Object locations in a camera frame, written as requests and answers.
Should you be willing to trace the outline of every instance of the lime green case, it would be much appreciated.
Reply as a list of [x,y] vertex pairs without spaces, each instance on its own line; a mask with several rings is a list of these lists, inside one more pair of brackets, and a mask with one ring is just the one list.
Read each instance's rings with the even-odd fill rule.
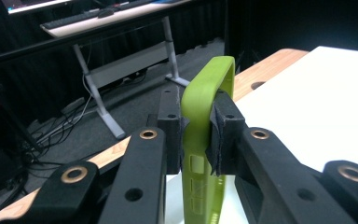
[[184,133],[183,201],[185,223],[218,223],[222,208],[225,177],[211,175],[205,150],[211,142],[210,114],[217,90],[232,98],[234,59],[214,57],[186,87],[181,108],[190,120]]

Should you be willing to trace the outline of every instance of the wooden tabletop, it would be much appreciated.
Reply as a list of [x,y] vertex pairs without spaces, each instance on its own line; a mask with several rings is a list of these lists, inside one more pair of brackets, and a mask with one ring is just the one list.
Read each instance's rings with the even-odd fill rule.
[[[251,92],[253,90],[252,87],[255,84],[266,82],[270,78],[275,77],[282,70],[295,63],[306,54],[307,52],[302,50],[281,49],[260,63],[257,63],[245,71],[237,74],[234,82],[234,102],[237,102],[240,98]],[[109,162],[124,155],[129,141],[130,138],[128,137],[91,158],[89,161],[97,164],[99,168],[104,167]],[[0,220],[21,217],[28,211],[36,193],[37,190],[1,210]]]

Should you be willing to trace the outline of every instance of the monitor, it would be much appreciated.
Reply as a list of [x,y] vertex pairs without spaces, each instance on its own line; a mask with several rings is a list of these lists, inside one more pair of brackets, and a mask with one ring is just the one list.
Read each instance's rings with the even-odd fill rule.
[[67,5],[78,0],[1,0],[9,15],[33,12],[47,7]]

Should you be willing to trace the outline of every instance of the metal desk leg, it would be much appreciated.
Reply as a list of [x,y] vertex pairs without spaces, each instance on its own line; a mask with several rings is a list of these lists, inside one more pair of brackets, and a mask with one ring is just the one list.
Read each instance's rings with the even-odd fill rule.
[[166,78],[173,82],[176,82],[179,85],[187,86],[189,81],[179,77],[175,48],[173,46],[173,39],[171,34],[170,19],[168,16],[162,19],[162,25],[164,26],[165,48],[167,49],[167,55],[168,55],[168,59],[170,60],[171,72],[172,72],[171,74],[168,74]]
[[74,45],[74,51],[77,59],[80,62],[80,66],[83,70],[83,73],[85,74],[86,81],[89,84],[89,90],[91,91],[91,95],[94,98],[95,102],[97,103],[98,114],[100,115],[101,119],[103,119],[103,122],[106,124],[106,126],[109,128],[109,130],[112,132],[112,134],[115,136],[116,139],[124,138],[126,134],[121,129],[121,127],[117,124],[117,122],[112,118],[109,112],[107,112],[106,108],[103,105],[103,100],[101,98],[101,95],[98,92],[98,89],[92,80],[91,73],[87,67],[86,62],[84,61],[83,54],[81,53],[78,44]]

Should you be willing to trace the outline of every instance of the black metal arm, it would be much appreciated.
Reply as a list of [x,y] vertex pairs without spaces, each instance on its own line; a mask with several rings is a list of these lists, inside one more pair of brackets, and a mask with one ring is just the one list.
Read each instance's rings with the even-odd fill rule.
[[[98,172],[91,162],[70,163],[51,176],[25,216],[0,223],[163,223],[165,175],[179,172],[186,126],[178,99],[177,88],[161,94],[149,123],[162,130],[134,133],[119,167],[115,161]],[[310,169],[273,132],[248,128],[224,92],[216,94],[211,122],[208,160],[217,175],[236,176],[250,223],[358,223],[358,164]]]

